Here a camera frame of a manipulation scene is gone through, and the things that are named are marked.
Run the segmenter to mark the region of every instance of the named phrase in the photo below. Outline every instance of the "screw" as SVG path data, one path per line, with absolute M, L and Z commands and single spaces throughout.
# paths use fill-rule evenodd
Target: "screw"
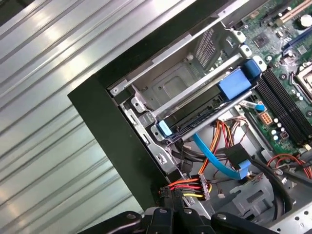
M 192 210 L 190 210 L 190 209 L 185 209 L 184 212 L 187 213 L 187 214 L 191 214 L 191 213 L 192 213 Z
M 306 112 L 306 116 L 307 116 L 307 117 L 312 117 L 312 111 L 307 111 L 307 112 Z
M 224 214 L 218 214 L 217 217 L 222 220 L 226 220 L 226 216 Z

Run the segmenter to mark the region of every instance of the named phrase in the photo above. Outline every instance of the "metal panel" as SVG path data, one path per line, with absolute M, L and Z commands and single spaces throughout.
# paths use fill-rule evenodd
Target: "metal panel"
M 299 210 L 286 213 L 268 227 L 282 234 L 305 234 L 312 231 L 312 202 Z
M 194 1 L 37 0 L 0 28 L 0 233 L 141 212 L 67 95 Z

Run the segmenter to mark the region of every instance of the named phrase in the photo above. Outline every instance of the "capacitor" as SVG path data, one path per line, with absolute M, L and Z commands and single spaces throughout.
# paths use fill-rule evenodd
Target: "capacitor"
M 310 15 L 303 15 L 300 18 L 300 25 L 304 28 L 309 28 L 312 26 L 312 16 Z
M 269 56 L 267 56 L 266 61 L 267 61 L 267 62 L 271 62 L 272 59 L 273 59 L 272 56 L 269 55 Z

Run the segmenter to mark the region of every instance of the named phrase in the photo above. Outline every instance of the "ribbed metal panel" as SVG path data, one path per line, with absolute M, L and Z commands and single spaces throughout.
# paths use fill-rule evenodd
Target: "ribbed metal panel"
M 141 212 L 67 95 L 194 1 L 37 0 L 0 28 L 0 233 Z

